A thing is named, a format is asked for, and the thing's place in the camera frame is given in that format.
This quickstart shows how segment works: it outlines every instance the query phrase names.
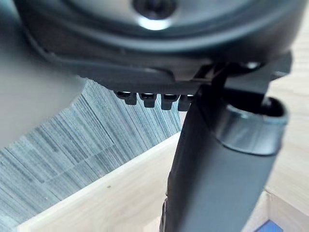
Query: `wooden board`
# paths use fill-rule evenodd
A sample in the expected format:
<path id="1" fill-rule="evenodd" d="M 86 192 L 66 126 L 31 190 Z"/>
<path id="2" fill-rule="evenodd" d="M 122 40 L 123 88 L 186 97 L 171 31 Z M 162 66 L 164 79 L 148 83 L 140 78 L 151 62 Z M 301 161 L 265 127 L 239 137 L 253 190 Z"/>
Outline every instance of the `wooden board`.
<path id="1" fill-rule="evenodd" d="M 19 232 L 158 232 L 179 134 L 153 147 L 18 228 Z M 244 232 L 268 219 L 263 193 Z"/>

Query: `gray carpet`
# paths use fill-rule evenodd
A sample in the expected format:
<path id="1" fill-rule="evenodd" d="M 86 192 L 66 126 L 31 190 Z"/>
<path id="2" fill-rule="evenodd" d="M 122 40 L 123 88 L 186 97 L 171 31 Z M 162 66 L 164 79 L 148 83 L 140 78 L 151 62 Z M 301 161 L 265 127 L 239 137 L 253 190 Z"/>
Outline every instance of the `gray carpet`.
<path id="1" fill-rule="evenodd" d="M 0 232 L 12 231 L 180 130 L 175 104 L 127 106 L 89 81 L 69 109 L 0 150 Z"/>

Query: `wooden floor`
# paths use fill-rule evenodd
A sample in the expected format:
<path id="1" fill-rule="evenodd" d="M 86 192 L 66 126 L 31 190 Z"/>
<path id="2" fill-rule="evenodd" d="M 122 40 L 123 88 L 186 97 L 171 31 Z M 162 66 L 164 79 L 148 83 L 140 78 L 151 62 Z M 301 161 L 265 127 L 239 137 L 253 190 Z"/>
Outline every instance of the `wooden floor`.
<path id="1" fill-rule="evenodd" d="M 257 210 L 285 232 L 309 231 L 309 18 L 294 45 L 293 74 L 269 95 L 291 112 L 284 148 Z M 158 232 L 178 135 L 135 158 L 19 227 L 21 232 Z M 252 232 L 267 218 L 256 217 Z"/>

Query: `blue object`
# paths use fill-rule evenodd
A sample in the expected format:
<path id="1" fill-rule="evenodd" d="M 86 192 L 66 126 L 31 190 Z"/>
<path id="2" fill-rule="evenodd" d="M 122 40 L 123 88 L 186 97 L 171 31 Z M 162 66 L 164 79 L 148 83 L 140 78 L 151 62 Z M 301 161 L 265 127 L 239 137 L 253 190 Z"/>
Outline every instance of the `blue object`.
<path id="1" fill-rule="evenodd" d="M 276 223 L 273 221 L 266 222 L 261 228 L 259 228 L 256 232 L 283 232 Z"/>

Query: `black bolt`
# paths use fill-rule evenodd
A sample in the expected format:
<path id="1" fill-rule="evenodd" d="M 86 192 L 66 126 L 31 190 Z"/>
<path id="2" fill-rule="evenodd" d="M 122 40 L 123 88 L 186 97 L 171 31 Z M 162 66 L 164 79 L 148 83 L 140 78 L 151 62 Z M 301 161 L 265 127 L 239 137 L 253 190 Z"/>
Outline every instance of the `black bolt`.
<path id="1" fill-rule="evenodd" d="M 151 20 L 163 20 L 176 10 L 176 0 L 133 0 L 134 9 Z"/>

